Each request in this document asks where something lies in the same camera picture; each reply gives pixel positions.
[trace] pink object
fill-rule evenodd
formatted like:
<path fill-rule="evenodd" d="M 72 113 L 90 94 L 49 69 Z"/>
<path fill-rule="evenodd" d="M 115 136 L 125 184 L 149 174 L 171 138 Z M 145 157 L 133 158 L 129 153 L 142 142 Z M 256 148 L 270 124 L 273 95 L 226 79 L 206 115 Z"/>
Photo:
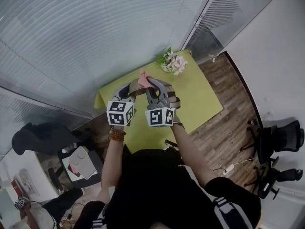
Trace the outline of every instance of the pink object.
<path fill-rule="evenodd" d="M 153 87 L 153 85 L 151 85 L 148 80 L 147 77 L 150 77 L 149 74 L 147 74 L 145 72 L 145 70 L 141 69 L 140 70 L 140 78 L 138 80 L 138 84 L 142 85 L 145 88 L 149 88 L 149 87 Z"/>
<path fill-rule="evenodd" d="M 69 165 L 71 167 L 71 170 L 73 171 L 73 173 L 77 174 L 78 170 L 74 167 L 74 165 L 69 161 Z"/>

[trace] flower bouquet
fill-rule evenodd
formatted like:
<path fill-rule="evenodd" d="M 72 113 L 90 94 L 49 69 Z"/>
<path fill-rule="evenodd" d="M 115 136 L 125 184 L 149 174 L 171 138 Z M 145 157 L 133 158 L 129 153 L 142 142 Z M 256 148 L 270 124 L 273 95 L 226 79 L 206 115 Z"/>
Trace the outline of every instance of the flower bouquet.
<path fill-rule="evenodd" d="M 163 71 L 173 72 L 174 75 L 182 73 L 187 64 L 187 61 L 182 56 L 177 56 L 177 53 L 173 52 L 171 48 L 164 55 L 157 55 L 157 62 Z"/>

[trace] wooden floor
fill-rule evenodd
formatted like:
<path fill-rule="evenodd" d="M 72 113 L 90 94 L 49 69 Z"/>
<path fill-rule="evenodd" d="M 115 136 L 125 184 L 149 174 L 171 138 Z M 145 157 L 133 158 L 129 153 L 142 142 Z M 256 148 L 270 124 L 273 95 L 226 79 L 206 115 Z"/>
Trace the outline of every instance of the wooden floor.
<path fill-rule="evenodd" d="M 194 130 L 190 135 L 192 140 L 197 144 L 211 169 L 218 164 L 225 168 L 233 163 L 249 159 L 252 149 L 239 152 L 242 146 L 252 142 L 250 133 L 246 131 L 247 121 L 256 118 L 246 90 L 224 54 L 217 57 L 215 62 L 208 61 L 199 66 L 224 109 Z M 80 129 L 88 127 L 96 132 L 95 141 L 99 148 L 105 149 L 108 145 L 109 134 L 106 114 L 91 120 Z M 59 161 L 55 157 L 42 163 L 44 169 L 58 165 Z M 243 186 L 244 183 L 255 178 L 254 166 L 259 166 L 257 158 L 236 164 L 229 178 Z M 216 170 L 215 174 L 220 176 L 220 170 Z M 62 183 L 69 183 L 64 174 L 60 178 Z M 87 187 L 85 191 L 86 195 L 78 201 L 83 204 L 94 200 L 100 191 L 100 184 Z M 81 210 L 81 205 L 76 205 L 73 209 L 73 216 L 70 220 L 72 225 L 77 220 Z M 66 223 L 65 228 L 70 228 L 70 224 Z"/>

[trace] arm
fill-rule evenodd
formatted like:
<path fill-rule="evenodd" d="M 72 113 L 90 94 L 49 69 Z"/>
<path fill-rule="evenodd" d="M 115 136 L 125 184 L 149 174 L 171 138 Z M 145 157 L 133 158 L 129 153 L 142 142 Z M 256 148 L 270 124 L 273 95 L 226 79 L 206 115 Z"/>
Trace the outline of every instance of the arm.
<path fill-rule="evenodd" d="M 108 188 L 115 187 L 122 173 L 123 142 L 110 140 L 102 171 L 102 189 L 97 200 L 105 204 L 110 202 Z"/>
<path fill-rule="evenodd" d="M 19 214 L 20 214 L 20 219 L 24 219 L 26 216 L 25 211 L 23 209 L 19 210 Z"/>
<path fill-rule="evenodd" d="M 27 217 L 28 217 L 28 225 L 31 229 L 40 229 L 38 224 L 37 224 L 37 221 L 35 220 L 32 212 L 30 211 L 29 208 L 26 208 L 25 209 L 25 213 L 27 214 Z"/>
<path fill-rule="evenodd" d="M 184 163 L 192 169 L 200 186 L 204 187 L 210 180 L 215 178 L 215 175 L 185 129 L 177 124 L 174 124 L 171 129 Z"/>

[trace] white cable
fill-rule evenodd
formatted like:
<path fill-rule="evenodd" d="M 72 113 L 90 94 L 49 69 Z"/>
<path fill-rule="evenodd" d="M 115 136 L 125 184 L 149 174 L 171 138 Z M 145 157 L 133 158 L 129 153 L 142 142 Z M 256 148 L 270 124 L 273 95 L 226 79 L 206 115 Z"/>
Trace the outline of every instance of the white cable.
<path fill-rule="evenodd" d="M 242 161 L 242 162 L 234 163 L 233 165 L 241 164 L 241 163 L 243 163 L 243 162 L 250 161 L 250 160 L 253 160 L 253 159 L 255 159 L 255 158 L 250 158 L 250 159 L 244 160 L 244 161 Z"/>
<path fill-rule="evenodd" d="M 222 173 L 222 170 L 225 170 L 225 169 L 221 168 L 221 164 L 215 165 L 214 168 L 212 169 L 212 171 L 214 171 L 214 169 L 215 169 L 217 166 L 220 166 L 220 177 L 223 177 L 221 173 Z"/>

